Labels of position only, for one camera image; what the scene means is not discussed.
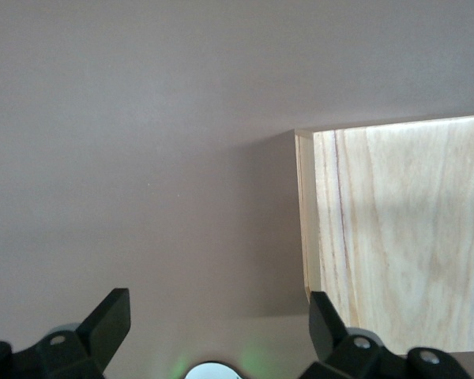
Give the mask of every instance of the plywood edge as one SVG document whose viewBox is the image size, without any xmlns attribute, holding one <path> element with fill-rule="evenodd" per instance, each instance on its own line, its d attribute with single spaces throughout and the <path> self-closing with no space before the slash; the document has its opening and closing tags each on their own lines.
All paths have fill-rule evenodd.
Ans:
<svg viewBox="0 0 474 379">
<path fill-rule="evenodd" d="M 300 230 L 302 235 L 303 278 L 307 298 L 311 291 L 319 291 L 320 267 L 318 259 L 319 244 L 316 200 L 316 184 L 314 174 L 314 142 L 313 135 L 303 130 L 295 131 L 295 153 L 298 175 Z"/>
</svg>

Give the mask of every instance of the wooden box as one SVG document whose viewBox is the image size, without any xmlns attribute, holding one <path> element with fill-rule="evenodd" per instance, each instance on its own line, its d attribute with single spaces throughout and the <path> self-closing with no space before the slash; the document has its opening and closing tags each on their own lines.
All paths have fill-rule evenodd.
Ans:
<svg viewBox="0 0 474 379">
<path fill-rule="evenodd" d="M 295 139 L 307 291 L 396 354 L 474 351 L 474 116 Z"/>
</svg>

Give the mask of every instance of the green light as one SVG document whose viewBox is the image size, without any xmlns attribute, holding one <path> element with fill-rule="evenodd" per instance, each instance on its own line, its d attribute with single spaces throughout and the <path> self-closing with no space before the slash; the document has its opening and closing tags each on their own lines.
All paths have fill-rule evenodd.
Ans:
<svg viewBox="0 0 474 379">
<path fill-rule="evenodd" d="M 180 355 L 172 366 L 169 379 L 183 379 L 186 375 L 186 371 L 190 367 L 188 357 L 186 355 Z"/>
<path fill-rule="evenodd" d="M 251 377 L 266 379 L 281 377 L 281 368 L 274 358 L 265 349 L 260 347 L 247 347 L 240 356 L 239 368 Z"/>
</svg>

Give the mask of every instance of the light wood panel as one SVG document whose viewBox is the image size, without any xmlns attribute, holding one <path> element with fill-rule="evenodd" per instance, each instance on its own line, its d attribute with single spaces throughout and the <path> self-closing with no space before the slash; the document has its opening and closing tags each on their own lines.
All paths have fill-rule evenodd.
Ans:
<svg viewBox="0 0 474 379">
<path fill-rule="evenodd" d="M 307 291 L 392 351 L 474 351 L 474 116 L 297 131 Z"/>
</svg>

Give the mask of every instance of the screw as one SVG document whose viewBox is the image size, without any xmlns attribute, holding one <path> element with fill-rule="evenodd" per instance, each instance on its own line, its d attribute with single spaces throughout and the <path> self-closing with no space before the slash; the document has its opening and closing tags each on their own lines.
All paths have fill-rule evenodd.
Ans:
<svg viewBox="0 0 474 379">
<path fill-rule="evenodd" d="M 59 345 L 60 343 L 65 342 L 65 337 L 64 336 L 56 336 L 51 338 L 51 341 L 49 341 L 50 345 Z"/>
<path fill-rule="evenodd" d="M 371 343 L 367 338 L 356 337 L 353 342 L 355 343 L 356 347 L 359 347 L 360 349 L 368 349 L 371 347 Z"/>
<path fill-rule="evenodd" d="M 422 350 L 419 352 L 419 356 L 421 357 L 422 360 L 424 360 L 426 363 L 431 363 L 432 365 L 437 365 L 441 361 L 439 360 L 439 357 L 432 353 L 429 350 Z"/>
</svg>

